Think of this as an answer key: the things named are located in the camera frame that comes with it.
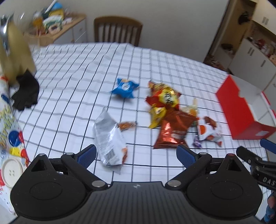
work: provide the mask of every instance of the cabinet handle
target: cabinet handle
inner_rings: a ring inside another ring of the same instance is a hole
[[[254,53],[254,51],[255,51],[254,49],[253,49],[253,50],[251,51],[251,54],[250,54],[250,56],[252,56],[252,54]]]
[[[266,60],[264,60],[264,61],[263,61],[263,63],[262,63],[262,65],[261,65],[261,67],[263,67],[263,66],[264,66],[265,62],[266,62]]]
[[[252,50],[252,48],[250,48],[249,51],[248,51],[247,53],[249,54],[251,50]]]

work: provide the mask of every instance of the red box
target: red box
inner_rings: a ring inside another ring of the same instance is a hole
[[[264,93],[229,75],[216,93],[233,139],[268,138],[276,131],[275,113]]]

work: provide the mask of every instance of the drawer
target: drawer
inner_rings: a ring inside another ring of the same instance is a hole
[[[73,39],[73,30],[69,29],[64,34],[62,34],[59,38],[54,41],[54,44],[69,44],[74,41]]]
[[[87,43],[86,31],[75,41],[75,44]]]
[[[74,39],[77,40],[85,31],[85,20],[82,20],[73,27]]]

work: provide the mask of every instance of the wooden chair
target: wooden chair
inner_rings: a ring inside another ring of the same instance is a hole
[[[98,17],[94,20],[95,42],[130,43],[137,47],[142,27],[142,23],[128,17]]]

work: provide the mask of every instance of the black glove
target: black glove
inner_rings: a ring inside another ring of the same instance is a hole
[[[13,107],[21,111],[25,107],[30,108],[32,105],[37,104],[39,83],[29,70],[26,70],[24,75],[17,76],[16,80],[19,83],[19,90],[12,95],[14,100]]]

